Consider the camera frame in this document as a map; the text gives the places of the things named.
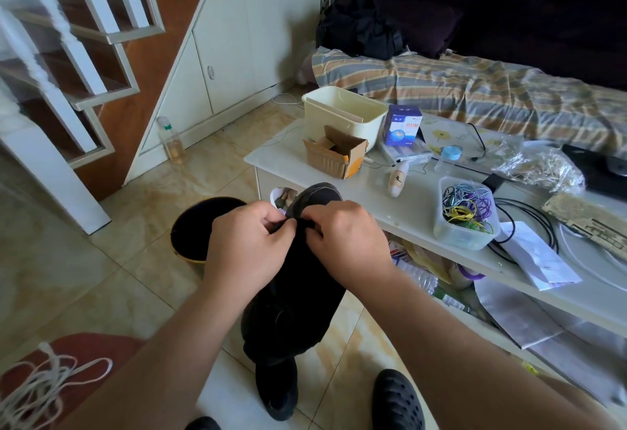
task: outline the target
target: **white shoelace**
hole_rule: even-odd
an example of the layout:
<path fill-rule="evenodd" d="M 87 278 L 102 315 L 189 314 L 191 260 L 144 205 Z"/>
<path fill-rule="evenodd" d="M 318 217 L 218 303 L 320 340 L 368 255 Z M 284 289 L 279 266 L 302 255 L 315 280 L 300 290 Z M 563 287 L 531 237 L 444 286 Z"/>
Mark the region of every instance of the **white shoelace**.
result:
<path fill-rule="evenodd" d="M 48 343 L 39 344 L 38 349 L 48 355 L 44 362 L 38 366 L 31 362 L 18 362 L 8 369 L 10 371 L 26 365 L 32 372 L 11 394 L 6 397 L 0 395 L 1 430 L 38 430 L 50 425 L 63 412 L 63 401 L 59 394 L 65 387 L 82 386 L 104 379 L 114 365 L 113 360 L 101 357 L 77 367 L 78 360 L 75 357 L 56 355 Z M 69 365 L 64 365 L 64 360 L 70 361 Z M 101 376 L 82 382 L 67 382 L 71 376 L 99 362 L 106 362 L 106 371 Z"/>

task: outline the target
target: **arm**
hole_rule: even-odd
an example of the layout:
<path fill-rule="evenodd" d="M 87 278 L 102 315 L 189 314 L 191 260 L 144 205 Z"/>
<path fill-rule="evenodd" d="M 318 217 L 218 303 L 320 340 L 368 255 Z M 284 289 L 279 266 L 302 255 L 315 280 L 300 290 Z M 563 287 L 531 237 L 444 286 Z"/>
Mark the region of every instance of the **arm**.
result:
<path fill-rule="evenodd" d="M 392 263 L 376 221 L 354 202 L 314 205 L 307 243 L 392 341 L 441 428 L 600 428 L 459 322 Z"/>
<path fill-rule="evenodd" d="M 180 430 L 244 307 L 270 282 L 296 232 L 268 202 L 239 207 L 213 222 L 205 277 L 168 323 L 61 425 L 62 430 Z"/>

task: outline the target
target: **black bucket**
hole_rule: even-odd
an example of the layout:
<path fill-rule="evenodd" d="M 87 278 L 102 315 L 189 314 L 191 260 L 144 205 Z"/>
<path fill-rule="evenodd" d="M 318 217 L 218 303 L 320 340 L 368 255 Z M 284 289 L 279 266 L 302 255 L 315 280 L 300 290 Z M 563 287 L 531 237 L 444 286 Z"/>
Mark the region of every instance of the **black bucket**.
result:
<path fill-rule="evenodd" d="M 192 205 L 172 226 L 170 243 L 174 253 L 192 263 L 205 263 L 213 219 L 246 202 L 233 197 L 212 197 Z"/>

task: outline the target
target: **coffee table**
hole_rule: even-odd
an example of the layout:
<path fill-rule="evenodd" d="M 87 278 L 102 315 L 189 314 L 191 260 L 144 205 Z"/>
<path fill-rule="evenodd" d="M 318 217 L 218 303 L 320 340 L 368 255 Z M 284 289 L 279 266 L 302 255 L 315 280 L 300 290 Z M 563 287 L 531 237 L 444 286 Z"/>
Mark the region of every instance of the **coffee table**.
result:
<path fill-rule="evenodd" d="M 317 182 L 332 183 L 345 199 L 353 200 L 365 207 L 383 230 L 627 337 L 627 294 L 600 282 L 568 258 L 565 258 L 565 261 L 579 273 L 583 279 L 582 283 L 550 291 L 539 291 L 517 265 L 500 259 L 487 248 L 473 252 L 439 242 L 433 235 L 433 220 L 437 207 L 438 180 L 441 176 L 433 170 L 434 159 L 427 164 L 424 173 L 423 165 L 411 167 L 403 192 L 398 198 L 392 198 L 388 194 L 389 167 L 364 164 L 355 176 L 347 180 L 334 179 L 307 164 L 303 138 L 304 121 L 301 119 L 286 127 L 245 158 L 247 163 L 256 168 L 260 198 L 268 200 L 270 192 L 277 187 L 291 187 L 300 192 Z M 376 148 L 369 156 L 376 163 L 388 164 Z M 455 176 L 477 182 L 482 182 L 486 178 L 485 174 L 459 167 L 456 168 Z M 495 195 L 520 200 L 535 207 L 542 205 L 549 197 L 547 193 L 535 188 L 525 188 L 511 182 L 503 184 Z M 602 205 L 611 202 L 613 210 L 627 215 L 627 207 L 619 201 L 593 194 L 589 195 L 589 198 Z M 515 210 L 511 214 L 514 220 L 527 222 L 542 236 L 538 225 L 529 217 Z M 609 261 L 603 251 L 577 237 L 566 236 L 566 240 L 569 241 L 571 249 L 577 253 L 578 260 L 603 273 L 609 280 L 627 287 L 627 274 Z M 464 313 L 455 313 L 452 310 L 451 312 L 475 331 L 485 331 L 483 323 L 479 320 Z M 491 337 L 490 340 L 497 339 L 497 335 Z"/>

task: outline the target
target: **bandage box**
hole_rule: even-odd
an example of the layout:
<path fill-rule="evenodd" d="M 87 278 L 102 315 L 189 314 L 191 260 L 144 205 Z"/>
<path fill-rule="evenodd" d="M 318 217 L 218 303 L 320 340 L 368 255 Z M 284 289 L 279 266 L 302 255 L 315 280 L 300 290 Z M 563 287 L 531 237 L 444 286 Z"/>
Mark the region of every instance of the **bandage box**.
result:
<path fill-rule="evenodd" d="M 422 120 L 418 106 L 390 105 L 383 125 L 383 140 L 388 146 L 411 146 Z"/>
<path fill-rule="evenodd" d="M 338 179 L 348 179 L 361 169 L 368 141 L 324 126 L 324 136 L 317 141 L 303 140 L 307 164 Z"/>

